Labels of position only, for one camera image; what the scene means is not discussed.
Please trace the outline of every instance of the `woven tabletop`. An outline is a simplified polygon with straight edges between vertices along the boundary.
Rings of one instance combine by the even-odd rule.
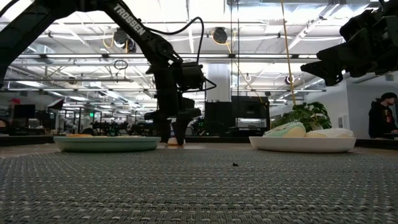
[[[0,159],[0,223],[398,223],[397,213],[397,156],[158,149]]]

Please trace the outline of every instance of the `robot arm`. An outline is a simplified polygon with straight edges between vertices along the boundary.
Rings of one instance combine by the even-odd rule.
[[[345,43],[319,51],[321,61],[301,70],[323,78],[327,86],[341,82],[343,70],[352,77],[398,70],[398,0],[379,2],[378,10],[366,10],[341,27]]]
[[[0,32],[0,86],[8,66],[39,35],[57,19],[76,11],[104,11],[136,42],[151,64],[147,73],[154,74],[159,111],[164,115],[178,113],[181,91],[202,89],[205,78],[201,65],[183,63],[172,45],[145,27],[123,0],[35,0]]]

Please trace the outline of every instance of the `green leaves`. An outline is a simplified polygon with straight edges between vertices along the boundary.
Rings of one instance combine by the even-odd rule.
[[[307,132],[313,131],[315,127],[322,127],[323,129],[331,128],[328,112],[320,102],[303,103],[293,106],[291,112],[283,114],[282,117],[272,122],[272,127],[278,127],[293,121],[303,123]]]

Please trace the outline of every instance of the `plate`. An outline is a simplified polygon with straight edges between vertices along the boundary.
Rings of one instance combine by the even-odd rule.
[[[249,138],[256,149],[278,152],[347,152],[356,142],[356,138]]]
[[[54,137],[63,152],[136,152],[157,148],[158,137]]]

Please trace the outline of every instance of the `dark machine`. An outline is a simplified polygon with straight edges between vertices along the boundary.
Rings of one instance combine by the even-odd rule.
[[[352,77],[398,70],[398,0],[379,2],[378,10],[365,10],[341,27],[345,43],[319,51],[321,61],[301,70],[324,79],[326,86],[341,82],[344,70]]]
[[[0,17],[17,0],[11,1],[0,11]],[[148,59],[150,68],[147,74],[153,73],[157,89],[159,109],[146,118],[153,119],[156,126],[162,133],[162,140],[167,141],[170,137],[170,123],[167,118],[177,118],[174,124],[174,131],[179,144],[183,144],[185,130],[188,123],[201,111],[194,108],[193,100],[183,98],[182,93],[188,90],[203,91],[205,81],[210,82],[203,76],[202,66],[198,64],[201,42],[203,39],[204,25],[202,19],[194,18],[183,29],[173,33],[166,33],[145,27],[141,20],[136,18],[123,0],[35,0],[25,11],[17,16],[0,32],[0,83],[3,83],[8,66],[33,43],[57,19],[69,16],[81,11],[104,11],[120,28],[137,44],[142,53]],[[174,35],[185,30],[193,21],[199,20],[202,23],[202,37],[200,39],[198,57],[196,62],[183,62],[183,59],[176,53],[172,45],[160,35]],[[127,38],[118,36],[118,40]]]

